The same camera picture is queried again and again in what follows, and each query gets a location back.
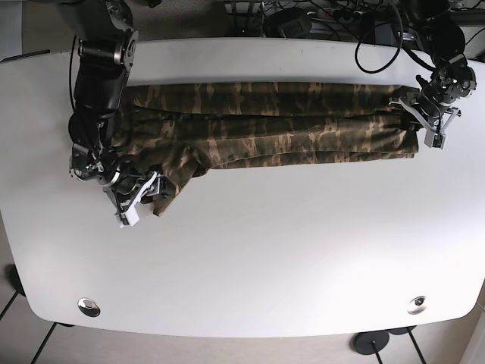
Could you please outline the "left gripper body black grey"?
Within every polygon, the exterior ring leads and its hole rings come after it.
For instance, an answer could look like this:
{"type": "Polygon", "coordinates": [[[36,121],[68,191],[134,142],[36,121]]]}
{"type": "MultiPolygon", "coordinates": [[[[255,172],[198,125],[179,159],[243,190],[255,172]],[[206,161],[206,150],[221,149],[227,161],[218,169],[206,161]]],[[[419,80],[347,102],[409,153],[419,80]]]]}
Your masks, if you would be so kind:
{"type": "Polygon", "coordinates": [[[426,132],[429,130],[445,136],[452,121],[462,116],[459,108],[446,102],[438,102],[423,92],[406,93],[405,96],[390,98],[389,105],[400,106],[411,115],[412,123],[426,132]]]}

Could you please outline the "right gripper body black grey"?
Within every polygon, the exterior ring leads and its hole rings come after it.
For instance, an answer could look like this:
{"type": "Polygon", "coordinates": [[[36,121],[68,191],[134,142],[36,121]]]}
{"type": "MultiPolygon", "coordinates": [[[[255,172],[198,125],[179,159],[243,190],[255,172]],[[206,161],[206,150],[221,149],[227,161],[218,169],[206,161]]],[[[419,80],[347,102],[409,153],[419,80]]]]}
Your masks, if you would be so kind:
{"type": "Polygon", "coordinates": [[[116,209],[115,214],[125,212],[132,206],[136,208],[140,203],[150,203],[153,198],[146,197],[146,190],[157,176],[157,171],[136,174],[118,168],[112,179],[102,186],[116,209]]]}

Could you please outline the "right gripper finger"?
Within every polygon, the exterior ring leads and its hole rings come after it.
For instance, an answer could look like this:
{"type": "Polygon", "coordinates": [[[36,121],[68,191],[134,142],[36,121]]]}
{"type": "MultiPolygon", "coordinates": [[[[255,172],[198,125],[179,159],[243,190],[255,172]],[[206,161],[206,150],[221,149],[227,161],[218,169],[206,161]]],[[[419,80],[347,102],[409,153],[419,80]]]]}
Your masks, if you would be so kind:
{"type": "Polygon", "coordinates": [[[170,194],[171,182],[165,176],[157,176],[145,192],[145,196],[149,198],[155,198],[156,196],[169,196],[170,194]]]}

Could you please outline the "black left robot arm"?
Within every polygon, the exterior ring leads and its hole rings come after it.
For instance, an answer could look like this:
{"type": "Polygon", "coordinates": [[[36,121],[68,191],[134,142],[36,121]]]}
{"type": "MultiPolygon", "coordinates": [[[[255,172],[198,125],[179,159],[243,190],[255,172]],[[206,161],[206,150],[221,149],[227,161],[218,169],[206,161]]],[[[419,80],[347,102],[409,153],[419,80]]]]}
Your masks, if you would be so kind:
{"type": "Polygon", "coordinates": [[[385,71],[404,51],[415,63],[431,72],[429,81],[417,75],[421,89],[391,101],[409,113],[414,123],[426,130],[425,144],[430,148],[444,147],[446,129],[460,110],[453,104],[469,96],[477,88],[475,72],[465,57],[465,35],[452,19],[448,1],[390,1],[398,29],[396,53],[383,67],[368,70],[358,60],[359,45],[355,48],[355,63],[366,74],[385,71]],[[421,48],[430,56],[432,65],[422,61],[405,45],[405,25],[417,34],[421,48]]]}

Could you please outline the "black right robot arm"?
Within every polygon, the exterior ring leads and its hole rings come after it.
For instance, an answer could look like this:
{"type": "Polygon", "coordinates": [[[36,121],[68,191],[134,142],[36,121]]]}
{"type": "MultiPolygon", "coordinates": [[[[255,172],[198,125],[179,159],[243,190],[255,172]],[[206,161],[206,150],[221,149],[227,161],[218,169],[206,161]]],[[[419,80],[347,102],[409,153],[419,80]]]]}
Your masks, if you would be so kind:
{"type": "Polygon", "coordinates": [[[167,190],[163,174],[140,171],[111,142],[120,129],[122,93],[138,41],[133,15],[124,1],[59,1],[57,9],[74,31],[72,50],[80,57],[77,77],[69,80],[70,173],[98,182],[120,226],[133,226],[139,221],[136,205],[167,190]]]}

